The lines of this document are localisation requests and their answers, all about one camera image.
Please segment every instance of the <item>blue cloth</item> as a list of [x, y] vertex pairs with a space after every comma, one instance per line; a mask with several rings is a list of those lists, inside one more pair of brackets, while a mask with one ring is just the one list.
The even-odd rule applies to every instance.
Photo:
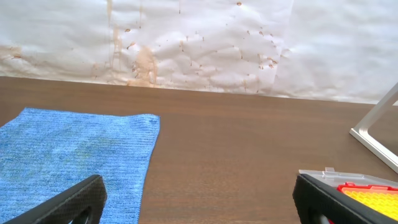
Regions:
[[24, 109], [0, 128], [0, 223], [92, 174], [103, 176], [108, 193], [101, 223], [138, 223], [159, 129], [152, 114]]

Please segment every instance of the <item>terry cloth fabric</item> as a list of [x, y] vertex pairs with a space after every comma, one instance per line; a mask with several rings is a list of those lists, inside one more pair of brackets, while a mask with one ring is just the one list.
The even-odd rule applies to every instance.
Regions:
[[24, 109], [0, 128], [0, 223], [92, 174], [103, 176], [108, 194], [101, 223], [138, 223], [159, 129], [152, 114]]

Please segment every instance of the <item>white wall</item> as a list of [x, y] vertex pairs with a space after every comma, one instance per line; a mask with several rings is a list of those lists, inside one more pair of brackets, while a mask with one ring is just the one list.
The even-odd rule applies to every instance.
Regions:
[[397, 11], [389, 0], [6, 0], [0, 75], [376, 103], [398, 82]]

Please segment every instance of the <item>wooden table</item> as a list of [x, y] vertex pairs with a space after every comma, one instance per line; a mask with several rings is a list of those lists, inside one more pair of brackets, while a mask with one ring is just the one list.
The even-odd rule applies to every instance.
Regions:
[[[25, 107], [160, 115], [141, 224], [300, 223], [299, 169], [398, 181], [348, 134], [372, 105], [0, 77], [0, 126]], [[394, 150], [397, 112], [373, 132]]]

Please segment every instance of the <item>white metal stand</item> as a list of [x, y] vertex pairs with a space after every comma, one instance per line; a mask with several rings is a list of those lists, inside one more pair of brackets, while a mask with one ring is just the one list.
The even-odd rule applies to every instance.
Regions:
[[368, 129], [398, 100], [398, 83], [349, 133], [398, 173], [398, 157], [372, 136]]

